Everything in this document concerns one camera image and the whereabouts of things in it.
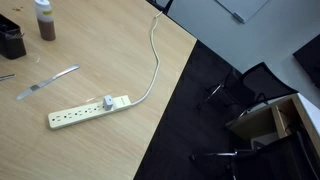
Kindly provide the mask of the white plug adapter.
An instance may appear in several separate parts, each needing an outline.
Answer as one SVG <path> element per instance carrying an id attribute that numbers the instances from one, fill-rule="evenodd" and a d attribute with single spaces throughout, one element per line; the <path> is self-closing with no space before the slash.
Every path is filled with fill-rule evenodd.
<path id="1" fill-rule="evenodd" d="M 103 99 L 103 108 L 106 110 L 106 111 L 109 111 L 111 110 L 113 107 L 113 98 L 111 95 L 107 95 L 104 97 Z"/>

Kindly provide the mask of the black mesh office chair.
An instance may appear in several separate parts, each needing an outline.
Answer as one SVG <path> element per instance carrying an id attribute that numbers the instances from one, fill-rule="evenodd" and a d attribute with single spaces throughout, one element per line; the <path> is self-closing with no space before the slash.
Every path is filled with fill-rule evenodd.
<path id="1" fill-rule="evenodd" d="M 297 90 L 274 75 L 264 62 L 253 66 L 239 77 L 235 75 L 235 70 L 231 69 L 222 81 L 207 88 L 209 96 L 197 107 L 207 103 L 218 90 L 226 93 L 232 100 L 231 105 L 243 108 L 237 119 L 261 103 L 268 104 L 270 100 L 297 93 Z"/>

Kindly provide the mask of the silver table knife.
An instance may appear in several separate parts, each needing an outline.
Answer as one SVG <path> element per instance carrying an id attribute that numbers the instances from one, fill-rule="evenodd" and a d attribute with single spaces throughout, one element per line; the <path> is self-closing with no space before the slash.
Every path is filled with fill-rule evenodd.
<path id="1" fill-rule="evenodd" d="M 44 86 L 48 85 L 49 83 L 55 81 L 56 79 L 74 71 L 74 70 L 77 70 L 80 68 L 80 65 L 78 64 L 74 64 L 70 67 L 68 67 L 67 69 L 63 70 L 62 72 L 54 75 L 53 77 L 47 79 L 47 80 L 44 80 L 44 81 L 41 81 L 39 82 L 38 84 L 34 84 L 32 85 L 31 87 L 27 88 L 26 90 L 24 90 L 23 92 L 21 92 L 17 97 L 16 97 L 16 100 L 19 101 L 19 100 L 22 100 L 23 98 L 27 97 L 28 95 L 32 94 L 33 92 L 43 88 Z"/>

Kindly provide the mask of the cream power strip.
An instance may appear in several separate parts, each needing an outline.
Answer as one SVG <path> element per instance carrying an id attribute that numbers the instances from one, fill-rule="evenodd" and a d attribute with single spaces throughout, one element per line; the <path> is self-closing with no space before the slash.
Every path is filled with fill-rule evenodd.
<path id="1" fill-rule="evenodd" d="M 93 118 L 122 111 L 129 108 L 130 106 L 131 101 L 129 100 L 129 97 L 127 95 L 124 95 L 113 98 L 113 107 L 109 111 L 106 111 L 103 108 L 103 101 L 100 101 L 71 109 L 52 112 L 48 115 L 49 127 L 51 129 L 59 129 Z"/>

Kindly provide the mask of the wooden desk with drawer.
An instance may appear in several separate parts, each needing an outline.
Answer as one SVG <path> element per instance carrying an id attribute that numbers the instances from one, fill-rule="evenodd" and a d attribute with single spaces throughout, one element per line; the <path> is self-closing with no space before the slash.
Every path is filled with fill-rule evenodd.
<path id="1" fill-rule="evenodd" d="M 320 155 L 320 110 L 300 93 L 288 95 L 226 124 L 230 131 L 245 140 L 274 132 L 278 138 L 284 138 L 292 133 L 294 126 L 307 132 Z"/>

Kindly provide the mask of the brown sauce bottle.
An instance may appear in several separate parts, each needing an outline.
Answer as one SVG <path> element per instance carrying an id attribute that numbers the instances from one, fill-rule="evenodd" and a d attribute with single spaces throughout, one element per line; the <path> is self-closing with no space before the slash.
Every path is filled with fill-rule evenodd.
<path id="1" fill-rule="evenodd" d="M 34 0 L 36 18 L 41 38 L 47 41 L 56 39 L 53 10 L 49 0 Z"/>

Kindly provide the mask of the black utensil holder box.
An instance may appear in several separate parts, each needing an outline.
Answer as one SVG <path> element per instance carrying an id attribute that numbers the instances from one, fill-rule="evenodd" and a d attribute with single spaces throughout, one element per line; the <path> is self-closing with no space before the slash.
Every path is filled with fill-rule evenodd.
<path id="1" fill-rule="evenodd" d="M 26 54 L 20 26 L 0 14 L 0 54 L 9 60 Z"/>

